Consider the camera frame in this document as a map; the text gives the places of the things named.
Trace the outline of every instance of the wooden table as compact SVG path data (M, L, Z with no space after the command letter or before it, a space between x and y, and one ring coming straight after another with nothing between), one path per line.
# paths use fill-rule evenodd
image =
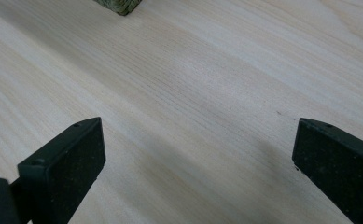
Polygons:
M363 0L0 0L0 176L97 116L71 223L351 223L291 154L300 117L363 139Z

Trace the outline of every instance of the green sponge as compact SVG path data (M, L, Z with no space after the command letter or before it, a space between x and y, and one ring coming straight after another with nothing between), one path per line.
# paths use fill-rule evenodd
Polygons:
M141 0L94 0L103 7L117 12L121 16L126 16L132 12Z

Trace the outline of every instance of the tabletop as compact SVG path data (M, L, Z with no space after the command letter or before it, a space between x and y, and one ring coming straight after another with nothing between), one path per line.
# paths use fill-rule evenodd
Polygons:
M299 118L363 139L363 0L0 0L0 177L93 117L70 223L351 223L291 155Z

